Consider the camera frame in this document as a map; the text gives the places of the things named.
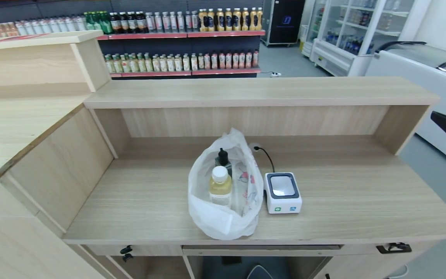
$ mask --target display refrigerator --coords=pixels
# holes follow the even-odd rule
[[[416,133],[446,155],[446,51],[424,42],[381,46],[366,76],[401,76],[439,95]]]
[[[412,41],[431,0],[327,0],[310,60],[334,76],[364,76],[373,52]]]
[[[311,10],[309,28],[307,30],[304,47],[302,48],[302,54],[307,57],[311,56],[314,39],[316,39],[317,35],[319,34],[319,28],[321,26],[325,6],[326,0],[317,0],[314,3],[313,9]]]

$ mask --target cabinet door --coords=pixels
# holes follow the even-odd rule
[[[326,279],[326,274],[330,279],[384,279],[436,243],[416,243],[411,253],[334,256],[314,279]]]

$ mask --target black drawer lock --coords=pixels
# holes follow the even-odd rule
[[[381,254],[395,254],[395,253],[410,253],[410,252],[412,252],[412,248],[410,247],[410,245],[405,244],[403,242],[389,243],[388,249],[386,249],[384,247],[384,245],[379,245],[379,246],[376,246],[376,249],[378,249],[378,251]]]

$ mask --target black handle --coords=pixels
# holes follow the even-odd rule
[[[130,252],[132,252],[132,246],[131,245],[128,245],[124,249],[120,250],[120,254],[122,254],[122,255],[125,255],[126,253],[130,253]]]
[[[409,244],[405,244],[403,242],[392,242],[388,244],[388,249],[386,249],[383,245],[376,246],[376,249],[381,254],[395,254],[395,253],[410,253],[412,252],[412,248]]]
[[[122,259],[124,260],[124,262],[127,262],[131,258],[133,258],[132,254],[125,254],[124,256],[122,256]]]

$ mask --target glass-door refrigerator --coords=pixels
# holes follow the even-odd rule
[[[310,60],[334,76],[364,76],[373,52],[412,41],[431,0],[327,0]]]
[[[319,28],[321,26],[322,15],[324,13],[325,7],[326,0],[317,0],[314,3],[314,7],[311,11],[306,41],[304,42],[304,47],[302,48],[302,54],[307,57],[310,57],[311,51],[313,50],[313,41],[319,34]]]

